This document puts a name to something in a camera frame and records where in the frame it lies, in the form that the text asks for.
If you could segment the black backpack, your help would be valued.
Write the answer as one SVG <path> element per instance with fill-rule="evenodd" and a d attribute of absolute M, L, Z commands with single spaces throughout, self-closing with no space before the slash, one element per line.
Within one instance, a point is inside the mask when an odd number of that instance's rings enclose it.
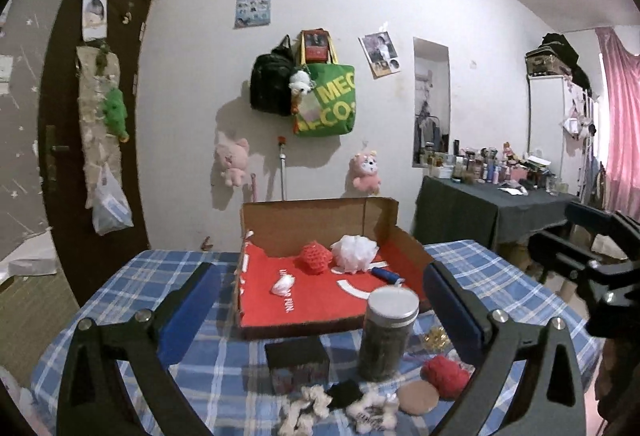
<path fill-rule="evenodd" d="M 269 53 L 255 59 L 250 75 L 250 107 L 281 117 L 292 115 L 288 85 L 295 68 L 291 38 L 287 34 Z"/>

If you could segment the white mesh bath pouf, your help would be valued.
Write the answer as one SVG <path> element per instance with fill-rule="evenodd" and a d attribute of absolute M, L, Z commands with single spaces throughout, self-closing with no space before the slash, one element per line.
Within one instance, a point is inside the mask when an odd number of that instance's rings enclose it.
<path fill-rule="evenodd" d="M 338 271 L 357 274 L 369 269 L 378 255 L 378 244 L 364 236 L 344 235 L 332 243 L 331 252 Z"/>

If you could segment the pale pink plush left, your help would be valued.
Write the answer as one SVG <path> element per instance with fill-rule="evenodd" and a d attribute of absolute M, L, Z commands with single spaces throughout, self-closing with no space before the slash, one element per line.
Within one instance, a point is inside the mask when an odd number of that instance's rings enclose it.
<path fill-rule="evenodd" d="M 218 143 L 215 148 L 214 175 L 227 187 L 242 187 L 249 156 L 250 143 L 246 138 L 227 139 Z"/>

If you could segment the photo on door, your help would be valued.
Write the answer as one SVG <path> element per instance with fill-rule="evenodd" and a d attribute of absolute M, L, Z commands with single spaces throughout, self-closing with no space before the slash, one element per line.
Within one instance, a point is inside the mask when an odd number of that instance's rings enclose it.
<path fill-rule="evenodd" d="M 82 0 L 81 31 L 85 42 L 107 37 L 107 0 Z"/>

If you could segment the dark green side table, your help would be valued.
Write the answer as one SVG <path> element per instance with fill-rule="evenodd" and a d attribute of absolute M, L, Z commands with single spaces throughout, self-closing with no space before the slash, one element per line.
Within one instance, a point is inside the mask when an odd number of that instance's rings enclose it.
<path fill-rule="evenodd" d="M 552 196 L 541 189 L 512 196 L 491 184 L 425 176 L 416 198 L 412 234 L 424 245 L 474 240 L 493 250 L 565 224 L 566 205 L 575 200 L 568 193 Z"/>

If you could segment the red yarn ball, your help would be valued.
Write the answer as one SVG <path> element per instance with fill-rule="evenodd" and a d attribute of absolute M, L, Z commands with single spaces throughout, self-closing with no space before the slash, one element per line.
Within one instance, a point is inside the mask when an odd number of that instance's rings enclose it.
<path fill-rule="evenodd" d="M 446 400 L 459 398 L 471 380 L 468 370 L 462 368 L 457 361 L 442 355 L 427 360 L 421 368 L 421 375 Z"/>

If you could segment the green tote bag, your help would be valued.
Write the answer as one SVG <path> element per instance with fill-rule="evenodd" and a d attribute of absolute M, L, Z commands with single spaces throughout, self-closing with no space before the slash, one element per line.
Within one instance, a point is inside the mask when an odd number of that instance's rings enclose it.
<path fill-rule="evenodd" d="M 307 95 L 292 97 L 293 132 L 299 137 L 341 136 L 352 132 L 356 119 L 355 68 L 341 64 L 324 29 L 299 34 L 299 64 L 314 80 Z"/>

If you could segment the blue wall poster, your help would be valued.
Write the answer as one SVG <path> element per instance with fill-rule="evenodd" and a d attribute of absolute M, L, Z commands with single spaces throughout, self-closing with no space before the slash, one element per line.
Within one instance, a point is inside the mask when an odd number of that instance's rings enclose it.
<path fill-rule="evenodd" d="M 235 0 L 236 29 L 268 26 L 271 22 L 271 0 Z"/>

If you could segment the white fluffy plush toy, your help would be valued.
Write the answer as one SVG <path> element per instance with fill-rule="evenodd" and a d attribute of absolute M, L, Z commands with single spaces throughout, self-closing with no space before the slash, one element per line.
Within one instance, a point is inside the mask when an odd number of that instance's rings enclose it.
<path fill-rule="evenodd" d="M 365 393 L 359 400 L 345 408 L 349 419 L 355 423 L 357 434 L 369 434 L 374 430 L 394 430 L 397 427 L 399 401 L 396 394 Z"/>

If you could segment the pink bear plush right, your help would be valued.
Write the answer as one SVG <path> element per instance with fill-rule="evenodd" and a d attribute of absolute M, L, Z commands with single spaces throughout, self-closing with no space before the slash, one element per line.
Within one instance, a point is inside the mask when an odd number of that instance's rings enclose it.
<path fill-rule="evenodd" d="M 358 152 L 349 164 L 352 187 L 360 193 L 377 195 L 381 189 L 381 178 L 378 176 L 378 159 L 376 151 Z"/>

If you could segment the green plush on door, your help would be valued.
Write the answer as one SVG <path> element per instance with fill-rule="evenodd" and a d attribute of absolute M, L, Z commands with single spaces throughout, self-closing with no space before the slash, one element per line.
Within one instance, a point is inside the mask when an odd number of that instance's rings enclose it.
<path fill-rule="evenodd" d="M 121 143 L 129 141 L 129 134 L 126 129 L 127 117 L 124 94 L 120 89 L 111 88 L 106 93 L 103 102 L 103 120 L 108 132 L 114 135 Z"/>

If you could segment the blue foam roller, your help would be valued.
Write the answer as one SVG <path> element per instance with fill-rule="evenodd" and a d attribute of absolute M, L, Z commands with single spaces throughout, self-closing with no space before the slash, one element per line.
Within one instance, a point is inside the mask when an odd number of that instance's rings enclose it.
<path fill-rule="evenodd" d="M 370 274 L 390 286 L 401 286 L 405 282 L 405 279 L 400 274 L 385 267 L 373 267 L 370 269 Z"/>

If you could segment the white soft cloth piece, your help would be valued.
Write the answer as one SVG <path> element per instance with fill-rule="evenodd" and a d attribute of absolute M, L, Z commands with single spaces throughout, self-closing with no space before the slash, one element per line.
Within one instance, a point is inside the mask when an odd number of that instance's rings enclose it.
<path fill-rule="evenodd" d="M 279 279 L 273 283 L 270 292 L 277 295 L 277 297 L 290 297 L 294 285 L 295 277 L 285 271 L 280 274 Z"/>

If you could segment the tall jar dark contents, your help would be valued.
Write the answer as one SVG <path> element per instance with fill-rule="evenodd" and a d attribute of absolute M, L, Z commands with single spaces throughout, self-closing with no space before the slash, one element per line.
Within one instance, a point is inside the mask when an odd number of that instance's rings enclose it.
<path fill-rule="evenodd" d="M 369 382 L 393 378 L 420 313 L 418 294 L 398 286 L 374 290 L 367 300 L 358 373 Z"/>

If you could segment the pink curtain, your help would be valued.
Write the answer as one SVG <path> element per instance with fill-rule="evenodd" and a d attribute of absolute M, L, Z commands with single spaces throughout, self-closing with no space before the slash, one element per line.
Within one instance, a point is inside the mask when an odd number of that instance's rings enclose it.
<path fill-rule="evenodd" d="M 615 30 L 596 29 L 610 109 L 608 204 L 639 219 L 639 56 L 628 52 Z"/>

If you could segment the red knitted ball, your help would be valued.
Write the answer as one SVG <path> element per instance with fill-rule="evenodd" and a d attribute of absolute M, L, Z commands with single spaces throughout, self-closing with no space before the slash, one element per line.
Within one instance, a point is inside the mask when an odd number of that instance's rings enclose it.
<path fill-rule="evenodd" d="M 332 264 L 333 254 L 324 245 L 312 241 L 303 246 L 297 257 L 297 264 L 302 271 L 310 275 L 320 275 Z"/>

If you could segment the black scrunchie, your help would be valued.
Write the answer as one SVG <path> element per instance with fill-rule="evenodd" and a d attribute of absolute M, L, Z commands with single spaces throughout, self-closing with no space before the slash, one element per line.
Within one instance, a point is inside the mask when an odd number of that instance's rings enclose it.
<path fill-rule="evenodd" d="M 352 378 L 334 383 L 326 390 L 326 395 L 331 398 L 330 411 L 343 410 L 363 397 L 359 384 Z"/>

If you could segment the red cardboard box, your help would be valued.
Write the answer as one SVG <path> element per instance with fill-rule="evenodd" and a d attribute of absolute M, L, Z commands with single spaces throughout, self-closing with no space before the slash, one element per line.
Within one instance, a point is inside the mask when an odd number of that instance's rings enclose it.
<path fill-rule="evenodd" d="M 369 294 L 387 285 L 370 274 L 373 267 L 400 274 L 405 279 L 401 286 L 416 292 L 420 311 L 427 311 L 422 275 L 433 259 L 398 226 L 398 207 L 396 200 L 382 197 L 244 204 L 234 293 L 242 337 L 289 338 L 361 327 Z M 331 251 L 332 243 L 344 235 L 378 244 L 367 271 L 343 274 L 334 259 L 320 275 L 299 268 L 297 257 L 304 245 L 317 241 Z M 295 285 L 290 297 L 277 297 L 270 290 L 285 271 L 295 277 Z"/>

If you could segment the short jar gold contents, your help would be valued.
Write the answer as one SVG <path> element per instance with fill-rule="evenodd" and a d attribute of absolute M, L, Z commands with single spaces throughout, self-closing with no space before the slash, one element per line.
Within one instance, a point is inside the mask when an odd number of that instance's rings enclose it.
<path fill-rule="evenodd" d="M 442 354 L 449 352 L 452 347 L 450 338 L 442 326 L 432 326 L 424 335 L 423 345 L 427 352 L 431 354 Z"/>

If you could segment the white wardrobe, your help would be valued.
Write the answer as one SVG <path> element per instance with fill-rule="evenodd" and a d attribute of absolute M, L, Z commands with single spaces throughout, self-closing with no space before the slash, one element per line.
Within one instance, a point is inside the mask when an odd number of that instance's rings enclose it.
<path fill-rule="evenodd" d="M 528 78 L 527 153 L 549 161 L 562 193 L 586 194 L 592 156 L 592 108 L 588 92 L 564 76 Z"/>

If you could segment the blue plaid tablecloth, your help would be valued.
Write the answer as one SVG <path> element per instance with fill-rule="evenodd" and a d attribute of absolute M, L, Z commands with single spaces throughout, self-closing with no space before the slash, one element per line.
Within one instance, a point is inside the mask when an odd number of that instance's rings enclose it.
<path fill-rule="evenodd" d="M 563 318 L 570 329 L 582 387 L 587 390 L 597 371 L 603 341 L 588 334 L 586 320 L 581 315 L 543 285 L 475 241 L 435 243 L 424 245 L 424 250 L 444 263 L 460 285 L 473 291 L 490 311 L 501 308 L 513 320 L 532 325 L 545 325 L 552 317 Z M 232 303 L 239 257 L 238 253 L 145 251 L 134 256 L 108 280 L 47 347 L 32 372 L 32 395 L 40 416 L 52 430 L 55 432 L 58 389 L 67 349 L 78 320 L 90 317 L 100 325 L 110 325 L 129 320 L 141 308 L 155 309 L 169 291 L 180 288 L 199 263 L 209 262 L 221 273 L 218 300 L 186 356 L 171 367 L 170 372 L 214 435 L 277 435 L 286 399 L 273 395 L 264 349 L 270 341 L 244 341 L 236 332 Z M 434 356 L 423 342 L 434 323 L 433 313 L 421 314 L 413 325 L 408 352 L 401 360 L 396 378 L 378 384 L 364 383 L 360 386 L 363 392 L 395 393 L 400 384 L 420 378 L 422 362 Z M 321 341 L 330 357 L 330 383 L 348 378 L 359 381 L 356 360 L 360 330 L 321 335 Z M 480 435 L 490 435 L 497 430 L 518 386 L 523 366 L 518 362 L 511 368 Z M 161 435 L 128 362 L 121 362 L 119 369 L 144 429 L 151 435 Z M 427 435 L 450 406 L 450 402 L 443 401 L 422 418 L 399 413 L 397 430 L 372 434 Z"/>

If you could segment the round beige powder puff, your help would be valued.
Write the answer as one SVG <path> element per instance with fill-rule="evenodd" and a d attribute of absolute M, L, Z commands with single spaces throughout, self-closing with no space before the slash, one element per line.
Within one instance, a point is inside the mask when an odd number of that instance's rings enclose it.
<path fill-rule="evenodd" d="M 436 388 L 423 380 L 401 385 L 397 392 L 398 408 L 409 416 L 424 416 L 434 410 L 439 403 Z"/>

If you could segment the cream fuzzy scrunchie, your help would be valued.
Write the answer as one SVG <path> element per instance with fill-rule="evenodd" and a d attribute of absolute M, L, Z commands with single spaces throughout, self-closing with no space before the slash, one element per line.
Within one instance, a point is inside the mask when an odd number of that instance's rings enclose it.
<path fill-rule="evenodd" d="M 288 404 L 278 428 L 280 436 L 312 436 L 314 424 L 330 414 L 333 398 L 321 385 L 303 386 L 300 396 Z"/>

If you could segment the plastic bag on door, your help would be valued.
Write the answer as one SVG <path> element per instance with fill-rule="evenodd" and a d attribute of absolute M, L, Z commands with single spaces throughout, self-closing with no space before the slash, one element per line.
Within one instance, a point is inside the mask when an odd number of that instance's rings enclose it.
<path fill-rule="evenodd" d="M 94 189 L 92 223 L 99 236 L 134 226 L 128 200 L 107 164 L 101 167 Z"/>

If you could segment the dark wooden door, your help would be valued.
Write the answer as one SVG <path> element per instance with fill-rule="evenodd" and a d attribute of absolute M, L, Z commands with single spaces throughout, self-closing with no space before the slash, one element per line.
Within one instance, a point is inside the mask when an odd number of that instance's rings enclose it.
<path fill-rule="evenodd" d="M 82 40 L 82 0 L 62 0 L 44 61 L 38 111 L 43 201 L 58 258 L 78 304 L 149 246 L 138 182 L 136 104 L 141 38 L 151 0 L 107 0 L 107 37 Z M 106 93 L 124 94 L 129 141 L 103 120 Z M 107 164 L 134 226 L 99 236 L 94 189 Z"/>

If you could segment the white dog plush on bag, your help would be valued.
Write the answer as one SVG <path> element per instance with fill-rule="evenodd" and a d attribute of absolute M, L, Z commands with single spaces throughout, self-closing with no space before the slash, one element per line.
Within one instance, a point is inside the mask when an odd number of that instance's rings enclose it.
<path fill-rule="evenodd" d="M 293 98 L 301 97 L 314 89 L 314 80 L 305 69 L 298 69 L 292 74 L 288 87 Z"/>

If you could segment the small dark box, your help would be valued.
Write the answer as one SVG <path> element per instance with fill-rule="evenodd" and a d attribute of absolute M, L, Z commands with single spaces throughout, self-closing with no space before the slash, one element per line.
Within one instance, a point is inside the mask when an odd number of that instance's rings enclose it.
<path fill-rule="evenodd" d="M 266 344 L 265 354 L 273 393 L 277 395 L 329 382 L 330 358 L 318 336 Z"/>

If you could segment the photo poster on wall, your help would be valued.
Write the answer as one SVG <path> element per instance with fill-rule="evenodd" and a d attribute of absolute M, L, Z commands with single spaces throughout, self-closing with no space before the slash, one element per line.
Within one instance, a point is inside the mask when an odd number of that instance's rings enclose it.
<path fill-rule="evenodd" d="M 395 45 L 387 31 L 366 34 L 359 38 L 373 78 L 398 74 L 401 69 Z"/>

